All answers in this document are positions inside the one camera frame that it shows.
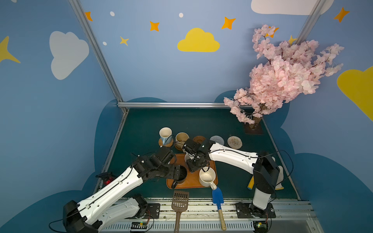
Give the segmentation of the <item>black mug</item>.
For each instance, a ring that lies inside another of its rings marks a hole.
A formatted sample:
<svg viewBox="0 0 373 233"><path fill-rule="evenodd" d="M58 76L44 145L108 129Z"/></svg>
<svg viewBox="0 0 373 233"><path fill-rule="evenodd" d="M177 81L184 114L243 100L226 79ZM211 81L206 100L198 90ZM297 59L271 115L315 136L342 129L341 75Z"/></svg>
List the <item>black mug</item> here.
<svg viewBox="0 0 373 233"><path fill-rule="evenodd" d="M187 177L187 169L184 166L177 166L175 176L172 183L172 189L176 189L179 184L182 184Z"/></svg>

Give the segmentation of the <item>wooden coaster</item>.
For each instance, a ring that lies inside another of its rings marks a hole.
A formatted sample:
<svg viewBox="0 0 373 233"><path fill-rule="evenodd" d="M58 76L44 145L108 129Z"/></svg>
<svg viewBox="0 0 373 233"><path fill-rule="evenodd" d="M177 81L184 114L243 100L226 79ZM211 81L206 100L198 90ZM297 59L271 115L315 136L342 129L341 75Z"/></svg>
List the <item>wooden coaster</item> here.
<svg viewBox="0 0 373 233"><path fill-rule="evenodd" d="M196 136L196 137L193 138L194 142L200 143L200 144L202 144L205 140L206 140L206 138L204 136Z"/></svg>

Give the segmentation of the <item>beige glazed mug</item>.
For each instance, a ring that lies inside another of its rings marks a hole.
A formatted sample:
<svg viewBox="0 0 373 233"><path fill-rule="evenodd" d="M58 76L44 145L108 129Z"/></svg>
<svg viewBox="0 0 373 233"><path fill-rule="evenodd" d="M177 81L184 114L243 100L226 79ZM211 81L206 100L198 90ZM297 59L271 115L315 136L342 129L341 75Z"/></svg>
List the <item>beige glazed mug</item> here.
<svg viewBox="0 0 373 233"><path fill-rule="evenodd" d="M189 135L184 132L180 132L175 137L175 148L177 150L182 150L184 143L189 139Z"/></svg>

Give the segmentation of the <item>grey woven coaster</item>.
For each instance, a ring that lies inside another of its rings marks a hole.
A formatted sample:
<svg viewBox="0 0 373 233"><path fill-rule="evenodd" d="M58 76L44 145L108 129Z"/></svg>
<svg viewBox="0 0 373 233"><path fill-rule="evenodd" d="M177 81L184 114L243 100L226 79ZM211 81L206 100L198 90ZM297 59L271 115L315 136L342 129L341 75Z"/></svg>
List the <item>grey woven coaster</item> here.
<svg viewBox="0 0 373 233"><path fill-rule="evenodd" d="M220 145L224 145L224 139L221 136L218 136L218 135L212 136L210 140Z"/></svg>

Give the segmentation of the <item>woven rattan coaster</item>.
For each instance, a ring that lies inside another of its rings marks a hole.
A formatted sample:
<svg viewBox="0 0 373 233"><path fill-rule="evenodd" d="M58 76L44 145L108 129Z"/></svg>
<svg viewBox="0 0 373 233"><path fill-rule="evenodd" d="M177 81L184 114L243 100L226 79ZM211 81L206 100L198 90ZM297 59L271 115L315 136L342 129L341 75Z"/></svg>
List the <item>woven rattan coaster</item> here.
<svg viewBox="0 0 373 233"><path fill-rule="evenodd" d="M174 139L171 138L170 143L168 143L168 144L163 144L162 139L160 138L159 141L158 141L158 144L159 144L160 147L165 146L165 147L171 148L171 147L173 146L173 144L174 144Z"/></svg>

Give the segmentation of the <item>light blue mug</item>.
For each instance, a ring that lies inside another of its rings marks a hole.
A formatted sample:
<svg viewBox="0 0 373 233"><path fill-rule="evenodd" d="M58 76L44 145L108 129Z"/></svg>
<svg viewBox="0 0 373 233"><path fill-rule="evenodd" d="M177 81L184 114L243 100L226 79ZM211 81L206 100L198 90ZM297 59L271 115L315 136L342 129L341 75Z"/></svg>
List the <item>light blue mug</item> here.
<svg viewBox="0 0 373 233"><path fill-rule="evenodd" d="M171 138L173 138L173 132L171 128L169 127L163 127L159 131L159 136L162 139L163 144L168 144L171 141Z"/></svg>

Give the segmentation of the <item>purple mug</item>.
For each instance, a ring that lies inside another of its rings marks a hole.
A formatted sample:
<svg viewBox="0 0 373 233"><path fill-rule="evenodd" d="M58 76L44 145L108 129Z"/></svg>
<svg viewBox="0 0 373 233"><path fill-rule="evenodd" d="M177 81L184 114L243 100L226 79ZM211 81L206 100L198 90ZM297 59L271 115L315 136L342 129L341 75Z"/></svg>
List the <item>purple mug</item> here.
<svg viewBox="0 0 373 233"><path fill-rule="evenodd" d="M187 160L192 160L193 158L194 158L194 156L193 156L193 155L190 155L190 154L188 154L188 153L186 153L186 154L185 154L185 157L184 157L185 162L186 162Z"/></svg>

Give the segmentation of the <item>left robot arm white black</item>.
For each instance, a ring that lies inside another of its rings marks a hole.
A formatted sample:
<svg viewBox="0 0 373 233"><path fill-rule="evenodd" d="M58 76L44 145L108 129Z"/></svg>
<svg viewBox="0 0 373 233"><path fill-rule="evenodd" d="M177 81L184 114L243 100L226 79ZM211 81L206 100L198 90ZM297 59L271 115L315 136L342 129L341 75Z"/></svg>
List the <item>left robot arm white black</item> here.
<svg viewBox="0 0 373 233"><path fill-rule="evenodd" d="M141 217L146 201L140 197L116 204L125 194L153 178L178 179L180 166L171 163L175 154L161 147L150 156L140 156L114 181L90 197L70 201L63 208L63 225L68 233L98 233L129 217Z"/></svg>

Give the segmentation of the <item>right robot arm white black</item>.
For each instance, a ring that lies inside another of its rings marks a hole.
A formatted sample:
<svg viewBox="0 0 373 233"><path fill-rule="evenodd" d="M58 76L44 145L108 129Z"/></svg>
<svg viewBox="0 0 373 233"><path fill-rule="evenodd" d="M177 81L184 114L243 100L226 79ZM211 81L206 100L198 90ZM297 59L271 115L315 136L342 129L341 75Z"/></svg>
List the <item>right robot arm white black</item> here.
<svg viewBox="0 0 373 233"><path fill-rule="evenodd" d="M270 198L281 187L283 169L268 153L245 152L228 148L212 140L197 143L188 139L182 150L189 158L186 164L190 172L208 168L209 162L222 162L240 168L252 175L254 197L249 209L255 217L270 216Z"/></svg>

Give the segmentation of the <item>yellow toy shovel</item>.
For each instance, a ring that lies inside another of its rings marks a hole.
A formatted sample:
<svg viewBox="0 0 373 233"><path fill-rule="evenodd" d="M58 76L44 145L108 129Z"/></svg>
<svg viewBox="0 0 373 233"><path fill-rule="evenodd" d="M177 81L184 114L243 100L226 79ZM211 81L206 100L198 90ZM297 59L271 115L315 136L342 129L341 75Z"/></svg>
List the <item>yellow toy shovel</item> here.
<svg viewBox="0 0 373 233"><path fill-rule="evenodd" d="M250 181L249 181L249 184L248 184L247 188L249 190L252 190L253 187L254 187L254 177L252 176L251 179L250 179Z"/></svg>

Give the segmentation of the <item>left controller board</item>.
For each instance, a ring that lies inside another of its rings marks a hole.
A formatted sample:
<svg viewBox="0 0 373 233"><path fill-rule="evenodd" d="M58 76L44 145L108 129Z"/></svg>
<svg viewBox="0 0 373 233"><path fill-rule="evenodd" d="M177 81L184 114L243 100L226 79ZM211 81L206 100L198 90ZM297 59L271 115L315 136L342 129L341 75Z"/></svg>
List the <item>left controller board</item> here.
<svg viewBox="0 0 373 233"><path fill-rule="evenodd" d="M133 221L130 224L130 233L143 233L148 230L148 224L144 221Z"/></svg>

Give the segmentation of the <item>controller board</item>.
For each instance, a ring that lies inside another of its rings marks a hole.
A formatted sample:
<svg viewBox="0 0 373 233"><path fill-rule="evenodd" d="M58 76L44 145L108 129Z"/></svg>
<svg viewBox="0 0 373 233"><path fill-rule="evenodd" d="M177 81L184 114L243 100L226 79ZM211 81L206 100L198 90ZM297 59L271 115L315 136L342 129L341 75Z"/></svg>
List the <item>controller board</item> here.
<svg viewBox="0 0 373 233"><path fill-rule="evenodd" d="M148 230L148 224L144 221L133 221L130 224L130 233L143 233Z"/></svg>
<svg viewBox="0 0 373 233"><path fill-rule="evenodd" d="M269 230L269 225L267 222L254 221L253 228L254 228L253 230L254 233L267 233Z"/></svg>

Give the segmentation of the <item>right controller board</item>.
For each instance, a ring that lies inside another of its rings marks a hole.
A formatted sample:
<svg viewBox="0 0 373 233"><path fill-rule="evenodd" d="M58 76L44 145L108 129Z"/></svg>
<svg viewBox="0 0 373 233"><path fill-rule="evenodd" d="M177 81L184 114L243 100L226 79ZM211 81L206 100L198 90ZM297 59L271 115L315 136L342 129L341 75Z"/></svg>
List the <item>right controller board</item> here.
<svg viewBox="0 0 373 233"><path fill-rule="evenodd" d="M254 221L253 228L254 228L253 230L254 233L267 233L269 230L269 225L267 222Z"/></svg>

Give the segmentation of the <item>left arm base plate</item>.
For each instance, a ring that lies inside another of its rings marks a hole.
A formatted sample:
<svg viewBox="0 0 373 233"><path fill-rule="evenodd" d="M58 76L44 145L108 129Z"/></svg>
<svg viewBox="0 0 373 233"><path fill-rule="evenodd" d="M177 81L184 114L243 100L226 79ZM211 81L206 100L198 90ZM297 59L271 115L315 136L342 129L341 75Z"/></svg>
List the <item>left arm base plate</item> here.
<svg viewBox="0 0 373 233"><path fill-rule="evenodd" d="M149 203L143 218L152 218L153 217L154 219L159 219L159 216L160 216L160 204L159 203Z"/></svg>

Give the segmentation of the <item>tree base plate dark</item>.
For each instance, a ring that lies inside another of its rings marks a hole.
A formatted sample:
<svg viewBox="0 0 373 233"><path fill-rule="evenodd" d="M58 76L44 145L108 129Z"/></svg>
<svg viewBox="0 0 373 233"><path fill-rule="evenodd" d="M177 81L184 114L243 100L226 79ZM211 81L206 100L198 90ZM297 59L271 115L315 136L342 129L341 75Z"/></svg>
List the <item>tree base plate dark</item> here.
<svg viewBox="0 0 373 233"><path fill-rule="evenodd" d="M253 117L254 124L244 124L244 131L248 135L263 135L263 129L261 126L262 118Z"/></svg>

